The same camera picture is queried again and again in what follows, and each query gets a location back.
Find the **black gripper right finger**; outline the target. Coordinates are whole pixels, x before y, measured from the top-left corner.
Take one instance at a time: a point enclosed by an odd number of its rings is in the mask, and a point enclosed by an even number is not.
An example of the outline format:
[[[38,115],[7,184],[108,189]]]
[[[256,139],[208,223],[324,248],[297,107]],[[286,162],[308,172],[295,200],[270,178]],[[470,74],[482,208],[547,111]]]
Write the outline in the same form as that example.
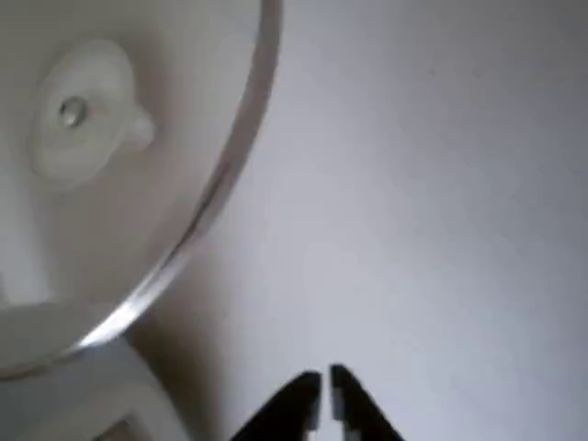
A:
[[[330,365],[332,414],[344,440],[404,441],[373,397],[345,365]]]

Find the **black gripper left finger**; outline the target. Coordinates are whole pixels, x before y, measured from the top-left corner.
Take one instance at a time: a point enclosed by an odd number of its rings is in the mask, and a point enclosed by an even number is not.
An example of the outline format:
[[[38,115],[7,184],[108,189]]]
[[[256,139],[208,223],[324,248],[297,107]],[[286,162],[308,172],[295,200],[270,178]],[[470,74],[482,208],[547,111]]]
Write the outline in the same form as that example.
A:
[[[317,430],[322,374],[306,370],[286,382],[231,440],[306,440]]]

